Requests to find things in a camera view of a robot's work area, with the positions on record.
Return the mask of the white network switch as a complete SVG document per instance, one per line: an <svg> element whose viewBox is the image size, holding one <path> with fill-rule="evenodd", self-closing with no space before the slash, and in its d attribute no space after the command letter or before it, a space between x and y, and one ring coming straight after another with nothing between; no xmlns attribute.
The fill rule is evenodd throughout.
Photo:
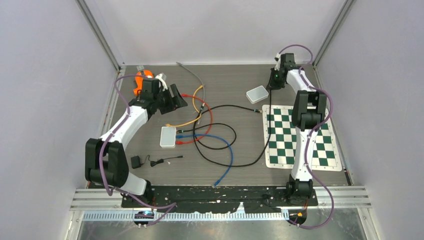
<svg viewBox="0 0 424 240"><path fill-rule="evenodd" d="M160 132L159 145L163 149L172 149L176 146L177 128L173 126L163 126Z"/></svg>
<svg viewBox="0 0 424 240"><path fill-rule="evenodd" d="M269 92L263 85L257 86L246 92L246 97L251 104L256 104L265 100L269 96Z"/></svg>

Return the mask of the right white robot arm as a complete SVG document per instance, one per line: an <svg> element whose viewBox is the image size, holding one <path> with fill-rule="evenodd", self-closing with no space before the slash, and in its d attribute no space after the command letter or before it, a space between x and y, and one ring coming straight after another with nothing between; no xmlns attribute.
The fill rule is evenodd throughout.
<svg viewBox="0 0 424 240"><path fill-rule="evenodd" d="M290 85L296 93L291 122L296 132L294 165L286 183L284 197L291 205L299 205L313 197L312 159L318 129L326 118L327 96L309 81L293 53L277 53L271 68L268 90Z"/></svg>

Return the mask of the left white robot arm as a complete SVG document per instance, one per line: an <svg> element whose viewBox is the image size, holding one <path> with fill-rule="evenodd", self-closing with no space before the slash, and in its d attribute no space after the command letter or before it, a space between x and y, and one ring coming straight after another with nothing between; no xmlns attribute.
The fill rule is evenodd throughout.
<svg viewBox="0 0 424 240"><path fill-rule="evenodd" d="M130 172L125 149L135 133L159 111L162 115L188 104L175 84L167 85L166 76L142 77L141 87L131 101L125 100L126 110L115 125L98 138L85 144L84 175L88 182L101 184L108 195L112 188L134 195L141 207L153 202L151 183Z"/></svg>

